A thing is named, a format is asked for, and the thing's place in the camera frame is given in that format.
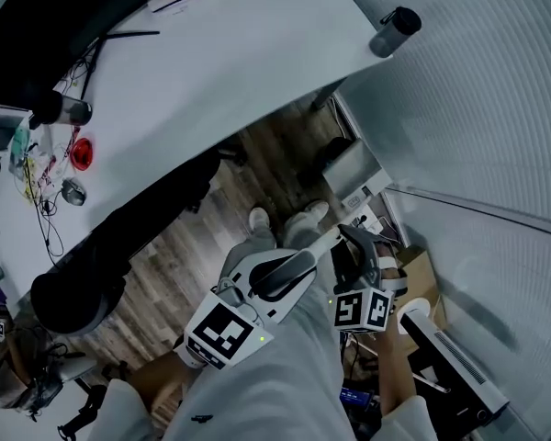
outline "white wall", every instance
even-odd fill
[[[394,59],[340,89],[399,187],[551,221],[551,0],[355,1],[377,27],[400,5],[422,18]],[[451,335],[512,401],[484,436],[549,438],[551,235],[389,196],[430,250]]]
[[[57,426],[68,423],[85,404],[87,396],[75,383],[68,383],[53,403],[43,410],[34,423],[23,413],[0,409],[0,441],[61,441]],[[85,441],[92,425],[77,433],[77,441]]]
[[[551,0],[356,2],[422,18],[341,89],[390,176],[551,220]]]
[[[405,193],[388,199],[409,239],[429,250],[448,333],[536,437],[550,437],[551,235]]]

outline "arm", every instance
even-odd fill
[[[12,363],[12,370],[17,377],[26,386],[30,385],[31,378],[25,366],[25,362],[18,349],[17,338],[15,337],[15,324],[12,320],[12,316],[8,311],[6,305],[0,305],[0,323],[4,325],[5,339],[8,345],[8,351],[10,352],[10,362]]]
[[[139,393],[147,411],[152,412],[182,384],[194,382],[199,373],[170,351],[141,367],[128,383]]]
[[[390,315],[387,330],[376,334],[375,349],[379,365],[381,410],[385,416],[416,395],[412,370],[399,343],[395,314]]]
[[[170,351],[137,370],[128,383],[113,379],[88,441],[157,439],[149,413],[199,373]]]

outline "small electronics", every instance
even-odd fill
[[[424,313],[407,312],[400,323],[433,365],[448,375],[452,392],[460,394],[464,406],[456,414],[458,424],[486,425],[508,405],[508,399]]]
[[[366,409],[369,407],[369,403],[371,402],[372,393],[342,387],[339,398],[341,399],[341,403],[343,405],[352,405]]]

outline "shoe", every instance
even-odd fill
[[[253,208],[249,213],[249,228],[251,232],[255,232],[258,227],[266,227],[269,229],[269,214],[263,208]]]
[[[320,200],[312,201],[304,208],[304,212],[309,214],[316,223],[319,223],[327,215],[327,212],[329,212],[329,203]]]
[[[313,201],[302,212],[292,216],[284,224],[284,247],[292,248],[297,235],[303,231],[318,232],[319,222],[329,211],[326,201]]]

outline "white table surface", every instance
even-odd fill
[[[52,220],[66,251],[179,164],[290,101],[382,62],[367,47],[375,30],[353,0],[192,0],[178,15],[144,8],[117,30],[161,35],[109,40],[97,61],[85,97],[94,116],[80,133],[93,141],[94,161],[85,172],[67,172],[87,201],[78,208],[60,198]],[[74,90],[69,95],[79,96]],[[55,143],[69,139],[69,127],[52,131]],[[17,301],[51,261],[6,159],[0,229],[2,284]]]

